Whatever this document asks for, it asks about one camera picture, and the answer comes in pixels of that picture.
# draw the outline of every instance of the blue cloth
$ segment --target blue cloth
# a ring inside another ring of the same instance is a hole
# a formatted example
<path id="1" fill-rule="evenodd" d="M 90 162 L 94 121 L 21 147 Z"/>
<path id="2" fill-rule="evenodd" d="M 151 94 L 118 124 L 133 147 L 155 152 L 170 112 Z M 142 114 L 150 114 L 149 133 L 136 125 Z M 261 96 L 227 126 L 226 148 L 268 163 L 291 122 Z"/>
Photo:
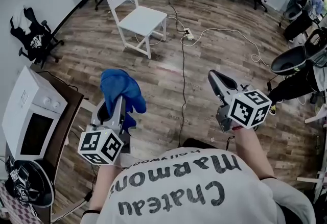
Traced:
<path id="1" fill-rule="evenodd" d="M 101 74 L 100 88 L 110 116 L 113 114 L 118 97 L 122 95 L 125 98 L 126 114 L 122 129 L 128 132 L 128 128 L 136 126 L 136 121 L 127 112 L 132 113 L 133 107 L 138 113 L 145 113 L 147 110 L 137 82 L 123 70 L 108 69 Z"/>

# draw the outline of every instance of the black cable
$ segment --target black cable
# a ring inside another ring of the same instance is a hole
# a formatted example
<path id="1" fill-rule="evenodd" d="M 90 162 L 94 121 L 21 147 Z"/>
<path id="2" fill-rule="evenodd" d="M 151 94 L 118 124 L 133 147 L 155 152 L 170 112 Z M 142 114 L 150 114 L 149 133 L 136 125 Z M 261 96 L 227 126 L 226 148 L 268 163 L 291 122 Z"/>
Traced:
<path id="1" fill-rule="evenodd" d="M 72 130 L 70 130 L 69 132 L 74 133 L 74 135 L 76 136 L 76 138 L 80 139 L 80 138 L 77 136 L 77 134 L 76 134 L 75 132 L 73 132 Z"/>
<path id="2" fill-rule="evenodd" d="M 235 138 L 235 136 L 228 137 L 228 140 L 227 140 L 227 143 L 226 143 L 226 150 L 228 150 L 229 141 L 230 141 L 231 139 L 234 139 L 234 138 Z"/>
<path id="3" fill-rule="evenodd" d="M 182 133 L 182 130 L 183 130 L 183 127 L 184 127 L 184 121 L 185 121 L 185 117 L 184 117 L 184 106 L 186 105 L 186 97 L 185 97 L 185 85 L 186 85 L 186 80 L 185 80 L 185 72 L 184 72 L 184 68 L 185 68 L 185 55 L 184 55 L 184 43 L 183 43 L 183 40 L 184 40 L 184 37 L 186 34 L 188 34 L 186 31 L 181 31 L 178 29 L 178 26 L 177 26 L 177 23 L 178 23 L 178 14 L 177 14 L 177 11 L 175 9 L 175 7 L 173 7 L 173 5 L 170 3 L 170 0 L 168 0 L 168 4 L 174 9 L 175 11 L 175 15 L 176 15 L 176 30 L 178 32 L 184 32 L 183 34 L 183 37 L 182 37 L 182 53 L 183 53 L 183 99 L 184 99 L 184 103 L 182 105 L 182 108 L 181 108 L 181 112 L 182 112 L 182 124 L 180 125 L 180 130 L 179 130 L 179 134 L 178 134 L 178 147 L 181 147 L 180 145 L 180 135 Z"/>
<path id="4" fill-rule="evenodd" d="M 278 76 L 278 74 L 274 78 L 270 79 L 269 82 L 271 82 L 272 80 L 274 80 L 277 76 Z"/>
<path id="5" fill-rule="evenodd" d="M 184 73 L 185 55 L 184 55 L 184 43 L 183 43 L 184 37 L 185 37 L 185 35 L 183 35 L 183 37 L 182 37 L 182 53 L 183 53 L 183 69 L 182 70 L 183 70 L 183 99 L 184 99 L 184 103 L 183 103 L 182 108 L 181 108 L 181 110 L 182 110 L 182 124 L 180 126 L 179 135 L 178 135 L 178 147 L 181 147 L 181 145 L 180 145 L 180 134 L 182 133 L 182 130 L 183 130 L 183 127 L 184 127 L 184 121 L 185 121 L 183 108 L 186 105 L 186 98 L 185 98 L 186 81 L 185 81 L 185 73 Z"/>
<path id="6" fill-rule="evenodd" d="M 75 209 L 77 209 L 79 206 L 81 206 L 84 202 L 86 202 L 86 200 L 84 200 L 82 203 L 80 203 L 79 205 L 77 205 L 76 207 L 74 207 L 71 211 L 67 212 L 65 215 L 63 215 L 61 218 L 57 219 L 54 222 L 51 223 L 56 223 L 57 221 L 63 219 L 64 217 L 66 217 L 68 214 L 70 214 L 72 211 L 74 211 Z"/>
<path id="7" fill-rule="evenodd" d="M 71 85 L 71 84 L 68 84 L 68 83 L 64 82 L 64 81 L 61 80 L 59 77 L 53 75 L 53 74 L 52 74 L 51 72 L 49 72 L 49 71 L 39 71 L 39 72 L 37 72 L 37 73 L 43 73 L 43 72 L 47 72 L 47 73 L 50 74 L 52 77 L 58 79 L 59 81 L 61 81 L 61 82 L 64 83 L 65 85 L 70 86 L 70 87 L 73 87 L 73 88 L 75 88 L 75 89 L 78 91 L 77 86 L 75 86 L 75 85 Z"/>
<path id="8" fill-rule="evenodd" d="M 73 132 L 72 130 L 70 130 L 69 132 L 72 132 L 78 139 L 80 139 L 77 134 L 75 132 Z M 94 174 L 94 178 L 93 178 L 93 181 L 92 181 L 92 190 L 91 190 L 91 193 L 93 193 L 93 190 L 94 190 L 94 184 L 96 182 L 96 179 L 97 179 L 97 174 L 96 174 L 96 171 L 94 170 L 93 168 L 93 165 L 91 164 L 91 167 L 92 167 L 92 171 L 93 171 L 93 174 Z M 82 205 L 86 200 L 84 200 L 81 204 L 77 205 L 76 207 L 74 207 L 72 210 L 70 210 L 69 212 L 67 212 L 66 214 L 64 214 L 61 218 L 57 219 L 55 222 L 51 222 L 51 223 L 56 223 L 57 221 L 63 219 L 64 217 L 66 217 L 68 214 L 70 214 L 72 211 L 74 211 L 75 209 L 77 209 L 80 205 Z"/>

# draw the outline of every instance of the white wooden chair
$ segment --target white wooden chair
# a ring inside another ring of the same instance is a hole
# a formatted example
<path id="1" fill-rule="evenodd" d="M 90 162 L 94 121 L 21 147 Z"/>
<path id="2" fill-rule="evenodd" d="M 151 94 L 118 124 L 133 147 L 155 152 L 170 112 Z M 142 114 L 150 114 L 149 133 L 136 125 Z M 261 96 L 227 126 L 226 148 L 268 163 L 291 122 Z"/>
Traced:
<path id="1" fill-rule="evenodd" d="M 150 8 L 139 6 L 138 1 L 134 0 L 135 10 L 129 13 L 123 20 L 119 21 L 115 9 L 126 0 L 107 0 L 107 1 L 109 3 L 109 7 L 111 9 L 114 20 L 116 21 L 124 46 L 135 49 L 140 53 L 147 55 L 148 58 L 151 59 L 149 37 L 152 33 L 154 33 L 159 36 L 162 36 L 163 41 L 166 40 L 167 14 Z M 162 24 L 163 27 L 163 34 L 156 32 L 154 30 L 160 24 Z M 144 36 L 144 39 L 137 46 L 131 45 L 130 43 L 126 42 L 123 29 L 127 29 L 134 33 L 142 35 Z M 140 48 L 142 44 L 144 44 L 144 42 L 146 44 L 147 51 L 142 50 Z"/>

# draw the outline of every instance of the wristband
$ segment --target wristband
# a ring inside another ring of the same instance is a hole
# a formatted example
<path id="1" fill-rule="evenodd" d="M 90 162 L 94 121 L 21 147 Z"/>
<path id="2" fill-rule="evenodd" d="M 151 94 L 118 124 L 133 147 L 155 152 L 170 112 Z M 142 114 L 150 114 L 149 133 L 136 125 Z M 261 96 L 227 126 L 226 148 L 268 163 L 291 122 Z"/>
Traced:
<path id="1" fill-rule="evenodd" d="M 239 125 L 239 126 L 235 126 L 235 127 L 231 128 L 231 129 L 232 129 L 232 131 L 237 131 L 237 130 L 240 130 L 242 128 L 243 128 L 243 126 Z"/>

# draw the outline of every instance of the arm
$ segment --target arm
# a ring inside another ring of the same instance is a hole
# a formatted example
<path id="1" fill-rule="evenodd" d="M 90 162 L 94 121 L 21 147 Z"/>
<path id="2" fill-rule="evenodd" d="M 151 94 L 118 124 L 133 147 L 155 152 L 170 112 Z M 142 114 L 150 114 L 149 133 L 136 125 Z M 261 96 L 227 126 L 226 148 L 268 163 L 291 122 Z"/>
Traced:
<path id="1" fill-rule="evenodd" d="M 253 129 L 234 131 L 237 155 L 255 172 L 260 180 L 274 177 L 273 169 L 262 150 Z"/>
<path id="2" fill-rule="evenodd" d="M 107 199 L 110 186 L 120 172 L 120 167 L 115 165 L 100 166 L 96 186 L 90 201 L 90 210 L 102 210 L 102 207 Z"/>

